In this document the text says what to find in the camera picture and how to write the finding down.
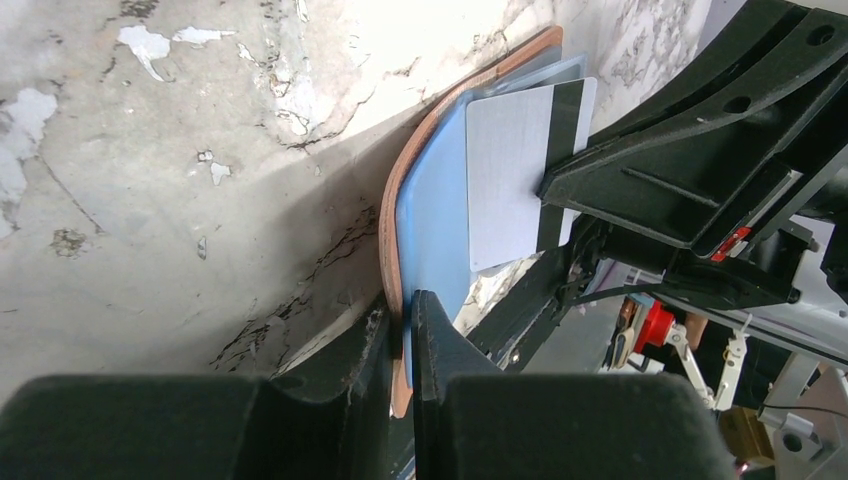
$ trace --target black cable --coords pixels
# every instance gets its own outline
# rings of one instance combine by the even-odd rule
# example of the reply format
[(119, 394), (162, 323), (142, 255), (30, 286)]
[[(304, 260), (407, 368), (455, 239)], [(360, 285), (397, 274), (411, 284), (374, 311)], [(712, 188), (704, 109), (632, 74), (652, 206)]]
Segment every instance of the black cable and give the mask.
[(778, 407), (778, 406), (774, 406), (774, 405), (766, 405), (765, 403), (763, 404), (763, 408), (773, 408), (775, 410), (809, 410), (809, 411), (812, 411), (812, 412), (830, 413), (831, 415), (836, 415), (836, 416), (839, 416), (839, 417), (842, 417), (842, 418), (848, 420), (848, 415), (846, 415), (842, 412), (837, 412), (836, 410), (831, 410), (829, 408), (821, 408), (821, 407)]
[(652, 293), (658, 291), (662, 285), (659, 283), (648, 283), (644, 285), (625, 285), (623, 287), (610, 288), (601, 292), (590, 293), (582, 297), (575, 297), (565, 302), (568, 307), (582, 305), (584, 303), (597, 302), (610, 297), (620, 297), (622, 295), (633, 295), (636, 293)]

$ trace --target red clip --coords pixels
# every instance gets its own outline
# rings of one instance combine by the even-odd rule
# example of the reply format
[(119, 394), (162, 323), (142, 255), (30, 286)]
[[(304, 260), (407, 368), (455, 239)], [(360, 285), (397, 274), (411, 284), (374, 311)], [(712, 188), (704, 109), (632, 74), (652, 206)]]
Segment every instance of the red clip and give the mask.
[(712, 261), (714, 262), (723, 262), (725, 258), (727, 258), (727, 254), (733, 250), (733, 247), (739, 244), (748, 234), (751, 233), (750, 227), (739, 227), (739, 230), (736, 230), (733, 235), (730, 236), (720, 247), (718, 247), (718, 251), (712, 256)]
[(645, 323), (642, 324), (642, 330), (639, 331), (639, 337), (636, 338), (633, 351), (642, 353), (645, 344), (655, 347), (665, 345), (665, 337), (668, 336), (673, 323), (674, 314), (664, 309), (662, 303), (654, 301), (654, 306), (645, 316)]

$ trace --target white paint patch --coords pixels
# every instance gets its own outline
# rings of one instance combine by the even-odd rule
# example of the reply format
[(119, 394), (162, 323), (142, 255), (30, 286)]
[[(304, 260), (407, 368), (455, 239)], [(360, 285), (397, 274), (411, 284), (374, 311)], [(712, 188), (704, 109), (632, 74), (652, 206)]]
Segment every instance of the white paint patch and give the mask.
[(239, 46), (239, 58), (243, 58), (245, 60), (250, 60), (253, 63), (257, 63), (256, 59), (253, 58), (253, 55), (250, 54), (250, 50), (248, 50), (247, 47), (244, 46), (243, 43), (239, 43), (238, 46)]
[(309, 21), (309, 12), (306, 10), (306, 0), (295, 0), (295, 9), (297, 10), (297, 18), (301, 22)]
[(206, 237), (200, 237), (197, 241), (197, 256), (201, 260), (206, 260)]
[(291, 125), (292, 133), (294, 133), (295, 135), (299, 135), (299, 136), (302, 137), (302, 136), (305, 136), (306, 134), (309, 133), (309, 119), (308, 118), (303, 118), (303, 117), (301, 117), (300, 115), (298, 115), (294, 112), (290, 112), (290, 111), (286, 111), (286, 110), (281, 110), (277, 114), (279, 116), (281, 116), (283, 118), (287, 118), (289, 120), (289, 124)]
[(172, 38), (175, 42), (187, 42), (195, 45), (203, 45), (211, 40), (220, 40), (223, 37), (235, 35), (237, 32), (232, 30), (202, 30), (194, 27), (186, 27), (174, 34)]
[(130, 51), (138, 58), (138, 61), (141, 62), (151, 77), (160, 82), (165, 81), (156, 73), (150, 62), (168, 56), (171, 52), (170, 40), (158, 33), (148, 32), (144, 25), (136, 25), (135, 27), (122, 28), (118, 34), (118, 41), (130, 47)]
[(56, 97), (34, 88), (18, 92), (15, 103), (0, 110), (0, 238), (15, 231), (15, 217), (27, 187), (24, 160), (38, 154), (44, 125), (56, 112)]
[(292, 69), (286, 57), (281, 55), (280, 59), (277, 60), (276, 65), (274, 65), (274, 76), (277, 78), (277, 83), (291, 83)]
[(221, 184), (222, 178), (232, 175), (229, 165), (221, 165), (218, 162), (212, 162), (209, 171), (212, 172), (212, 183), (216, 187)]

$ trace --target hole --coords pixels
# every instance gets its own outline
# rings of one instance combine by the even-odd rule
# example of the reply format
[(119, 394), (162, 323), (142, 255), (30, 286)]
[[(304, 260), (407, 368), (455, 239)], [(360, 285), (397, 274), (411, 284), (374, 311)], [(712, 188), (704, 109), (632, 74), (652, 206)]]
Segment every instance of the hole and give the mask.
[(801, 443), (801, 439), (792, 433), (787, 433), (783, 436), (783, 446), (792, 453), (798, 453), (804, 449), (804, 444)]
[(724, 111), (727, 113), (745, 113), (750, 106), (750, 97), (736, 97), (724, 104)]
[(303, 379), (300, 377), (278, 377), (274, 379), (274, 385), (283, 390), (290, 388), (298, 388), (303, 386)]
[(807, 37), (807, 44), (812, 45), (814, 47), (818, 47), (819, 45), (824, 45), (829, 42), (831, 38), (833, 38), (833, 34), (836, 33), (836, 29), (831, 25), (822, 25), (821, 27), (813, 30), (810, 33), (810, 36)]

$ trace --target peeling paint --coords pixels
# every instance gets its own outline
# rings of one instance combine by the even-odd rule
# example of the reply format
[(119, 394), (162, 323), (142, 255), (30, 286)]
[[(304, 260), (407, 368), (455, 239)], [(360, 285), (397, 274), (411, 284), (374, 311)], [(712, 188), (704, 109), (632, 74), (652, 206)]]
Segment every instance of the peeling paint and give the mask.
[(302, 137), (309, 133), (309, 119), (303, 118), (294, 112), (285, 110), (279, 111), (278, 115), (289, 120), (292, 133), (295, 135), (300, 135)]
[(201, 260), (206, 260), (206, 237), (200, 237), (197, 241), (197, 256)]
[(239, 58), (243, 58), (245, 60), (250, 60), (254, 64), (258, 65), (258, 62), (256, 61), (256, 59), (253, 58), (253, 55), (250, 54), (250, 50), (248, 50), (247, 47), (243, 43), (239, 43), (238, 47), (239, 47)]
[(295, 9), (297, 10), (297, 18), (301, 22), (309, 21), (309, 12), (306, 10), (306, 0), (295, 0)]
[(175, 33), (171, 40), (175, 42), (187, 42), (195, 45), (203, 45), (211, 40), (220, 40), (223, 37), (235, 35), (232, 30), (203, 30), (194, 27), (186, 27)]
[(283, 98), (289, 92), (291, 81), (288, 78), (280, 78), (276, 73), (272, 73), (268, 79), (268, 85), (271, 88), (271, 94), (276, 98)]
[(118, 34), (118, 41), (130, 47), (130, 51), (138, 58), (138, 61), (156, 80), (164, 82), (156, 70), (153, 68), (152, 60), (159, 60), (168, 56), (171, 52), (171, 41), (159, 35), (158, 33), (150, 33), (144, 25), (136, 25), (134, 27), (124, 27)]
[(212, 154), (212, 150), (205, 150), (205, 151), (197, 154), (197, 161), (200, 162), (200, 163), (210, 162), (214, 158), (215, 158), (215, 156)]
[(53, 232), (53, 243), (50, 244), (57, 256), (76, 258), (85, 244), (85, 235), (75, 230), (62, 228)]
[(212, 173), (212, 183), (217, 187), (221, 184), (221, 179), (232, 175), (229, 165), (221, 165), (218, 162), (212, 162), (209, 166), (209, 171)]
[(23, 162), (38, 154), (44, 125), (58, 108), (56, 97), (25, 88), (15, 103), (0, 109), (0, 238), (16, 229), (18, 205), (27, 187)]

